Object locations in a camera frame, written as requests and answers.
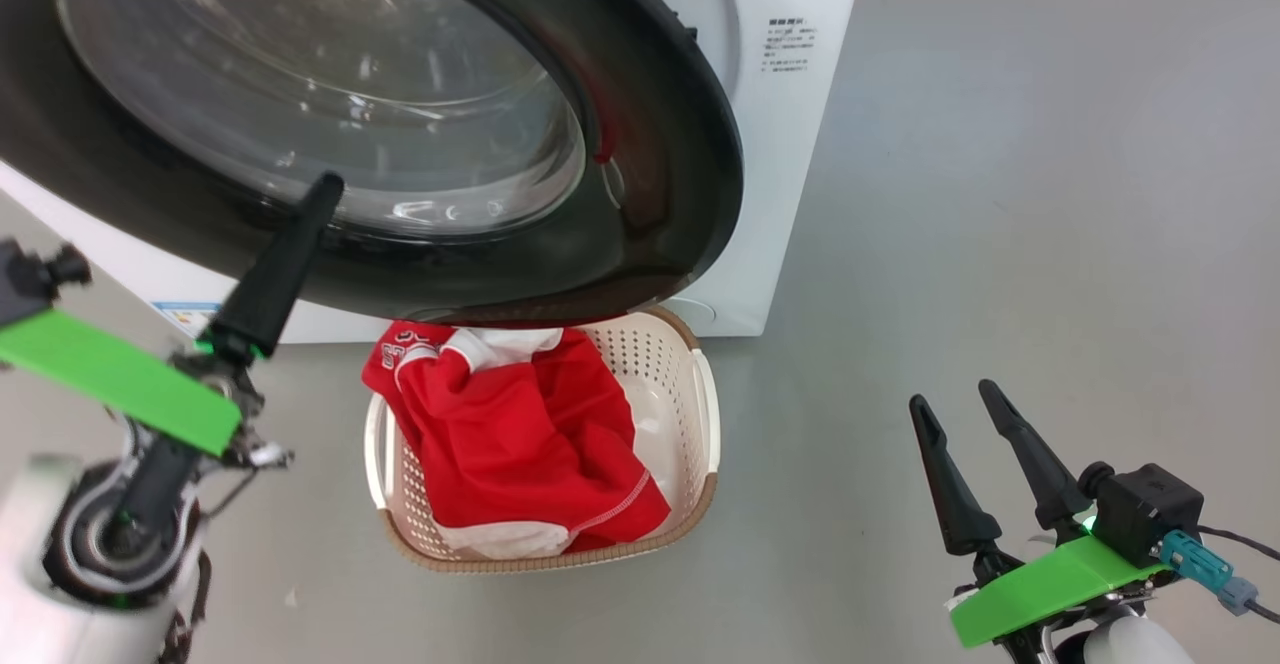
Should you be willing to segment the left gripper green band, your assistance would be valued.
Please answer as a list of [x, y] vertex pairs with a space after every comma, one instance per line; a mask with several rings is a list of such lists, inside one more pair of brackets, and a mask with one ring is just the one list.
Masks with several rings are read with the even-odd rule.
[[201, 349], [172, 362], [59, 310], [5, 322], [5, 363], [63, 383], [155, 432], [125, 494], [111, 505], [111, 519], [164, 518], [204, 462], [250, 473], [291, 464], [284, 447], [253, 432], [262, 398], [248, 372], [256, 360], [275, 353], [344, 193], [337, 173], [319, 177], [210, 319]]

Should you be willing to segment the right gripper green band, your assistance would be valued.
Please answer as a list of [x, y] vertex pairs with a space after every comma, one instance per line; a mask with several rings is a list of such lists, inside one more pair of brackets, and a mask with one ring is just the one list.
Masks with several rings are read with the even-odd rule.
[[[1075, 477], [993, 380], [978, 383], [980, 399], [1001, 438], [1009, 441], [1036, 500], [1043, 531], [1082, 532], [1076, 516], [1092, 502]], [[1019, 563], [1000, 551], [998, 522], [984, 512], [948, 453], [948, 440], [928, 400], [909, 400], [911, 426], [931, 491], [945, 551], [975, 555], [977, 590], [950, 610], [961, 646], [998, 644], [1112, 591], [1170, 572], [1156, 562], [1134, 567], [1094, 536], [1084, 536], [1043, 557]]]

